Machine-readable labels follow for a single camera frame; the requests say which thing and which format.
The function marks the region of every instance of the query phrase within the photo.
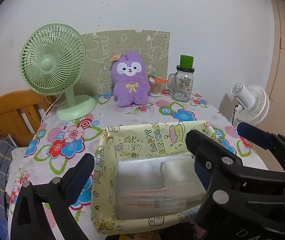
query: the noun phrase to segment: fan center cap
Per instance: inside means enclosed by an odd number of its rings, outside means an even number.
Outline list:
[[[49,71],[53,67],[53,62],[50,58],[45,58],[41,63],[40,63],[41,68],[44,71]]]

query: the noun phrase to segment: open gift box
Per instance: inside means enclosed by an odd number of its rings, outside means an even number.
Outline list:
[[[113,126],[103,130],[95,153],[91,203],[92,222],[99,233],[117,235],[147,232],[193,218],[199,205],[163,217],[135,220],[118,220],[116,217],[117,162],[186,153],[186,133],[193,129],[221,144],[207,121]]]

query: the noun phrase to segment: silver screw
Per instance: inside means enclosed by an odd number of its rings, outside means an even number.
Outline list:
[[[210,170],[211,169],[211,163],[210,162],[206,162],[206,168],[207,168],[207,170]]]
[[[60,178],[54,177],[51,181],[52,181],[52,183],[57,184],[58,182],[60,182]]]
[[[225,163],[227,165],[233,164],[233,160],[229,157],[226,157],[226,156],[222,158],[222,161],[223,161],[223,163]]]
[[[229,201],[229,195],[226,191],[223,190],[216,190],[213,193],[213,200],[217,203],[217,204],[226,204]]]
[[[29,185],[30,185],[30,182],[28,180],[22,184],[23,187],[28,187]]]

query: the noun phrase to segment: white wall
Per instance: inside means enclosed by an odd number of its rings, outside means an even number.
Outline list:
[[[271,0],[5,0],[0,6],[0,96],[28,88],[19,70],[22,46],[37,28],[55,22],[80,34],[170,32],[169,73],[180,54],[194,56],[194,88],[217,108],[229,103],[224,96],[236,82],[267,83],[274,42]]]

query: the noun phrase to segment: white fan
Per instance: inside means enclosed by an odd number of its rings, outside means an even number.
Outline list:
[[[245,85],[237,83],[232,88],[232,94],[243,109],[238,111],[237,119],[251,125],[259,124],[269,110],[269,98],[265,90],[258,85]]]

